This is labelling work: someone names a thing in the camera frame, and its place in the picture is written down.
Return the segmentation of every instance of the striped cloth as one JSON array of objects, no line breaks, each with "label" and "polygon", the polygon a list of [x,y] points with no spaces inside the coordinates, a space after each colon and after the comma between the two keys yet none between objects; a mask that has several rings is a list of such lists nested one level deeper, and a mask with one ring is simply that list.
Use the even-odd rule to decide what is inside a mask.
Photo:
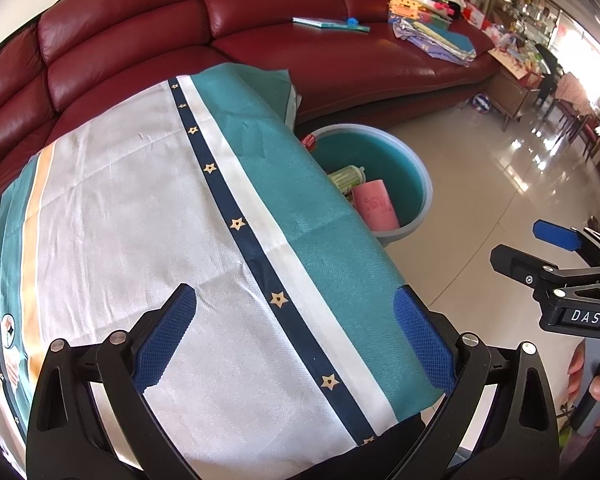
[{"label": "striped cloth", "polygon": [[403,278],[289,130],[297,103],[287,72],[180,76],[44,148],[3,194],[0,434],[17,460],[53,339],[129,330],[179,283],[196,314],[144,396],[202,478],[288,478],[440,396],[394,318]]}]

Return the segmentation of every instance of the tiled floor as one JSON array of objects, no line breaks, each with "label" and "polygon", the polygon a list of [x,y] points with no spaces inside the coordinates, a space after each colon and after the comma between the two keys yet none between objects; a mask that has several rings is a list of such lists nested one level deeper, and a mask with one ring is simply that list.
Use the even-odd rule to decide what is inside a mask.
[{"label": "tiled floor", "polygon": [[[534,342],[560,402],[579,339],[541,330],[531,289],[497,274],[489,263],[491,250],[506,244],[559,267],[584,266],[576,254],[531,232],[537,219],[566,227],[582,227],[592,214],[600,219],[595,167],[584,163],[579,140],[554,146],[550,121],[542,125],[531,113],[503,132],[497,111],[481,115],[469,106],[392,128],[426,165],[434,195],[421,227],[387,251],[424,303],[445,314],[458,332],[470,330],[504,348]],[[484,420],[487,409],[485,399],[476,418]],[[470,428],[466,446],[472,447],[479,428]]]}]

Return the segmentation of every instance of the blue mesh pad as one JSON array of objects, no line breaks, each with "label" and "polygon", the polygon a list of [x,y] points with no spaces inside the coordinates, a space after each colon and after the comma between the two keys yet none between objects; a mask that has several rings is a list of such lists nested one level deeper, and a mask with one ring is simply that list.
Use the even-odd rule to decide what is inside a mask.
[{"label": "blue mesh pad", "polygon": [[183,287],[136,354],[134,384],[139,393],[158,383],[195,313],[196,293],[190,286]]},{"label": "blue mesh pad", "polygon": [[582,246],[578,232],[544,220],[537,220],[534,224],[534,236],[568,251],[577,251]]},{"label": "blue mesh pad", "polygon": [[453,356],[405,287],[395,293],[394,314],[431,384],[449,395],[456,383]]}]

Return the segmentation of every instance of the plastic bucket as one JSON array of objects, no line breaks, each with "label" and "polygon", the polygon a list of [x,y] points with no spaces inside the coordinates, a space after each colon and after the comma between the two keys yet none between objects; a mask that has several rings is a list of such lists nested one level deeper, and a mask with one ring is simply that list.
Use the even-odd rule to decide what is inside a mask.
[{"label": "plastic bucket", "polygon": [[332,124],[313,135],[312,155],[325,172],[352,164],[365,168],[368,182],[384,181],[401,227],[373,232],[383,247],[417,229],[431,206],[433,188],[427,169],[411,148],[391,134],[362,124]]}]

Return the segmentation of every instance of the teal fabric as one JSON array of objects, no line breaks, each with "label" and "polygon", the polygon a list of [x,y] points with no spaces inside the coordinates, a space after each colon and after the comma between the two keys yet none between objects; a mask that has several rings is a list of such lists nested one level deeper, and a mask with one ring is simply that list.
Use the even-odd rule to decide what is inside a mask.
[{"label": "teal fabric", "polygon": [[286,73],[224,64],[192,76],[257,193],[387,396],[398,420],[442,394],[393,313],[404,279],[270,104]]},{"label": "teal fabric", "polygon": [[342,132],[320,139],[312,155],[327,173],[352,164],[365,168],[368,182],[382,180],[401,226],[420,214],[425,198],[421,177],[390,144],[357,132]]},{"label": "teal fabric", "polygon": [[14,403],[20,421],[21,432],[26,432],[33,398],[31,384],[27,380],[28,356],[22,341],[22,305],[20,303],[20,269],[22,262],[22,226],[27,202],[36,173],[37,156],[24,167],[20,176],[7,188],[0,199],[0,327],[5,314],[13,316],[15,324],[13,347],[20,351],[19,382],[15,392],[8,384],[4,365],[4,346],[0,330],[0,367],[11,403]]}]

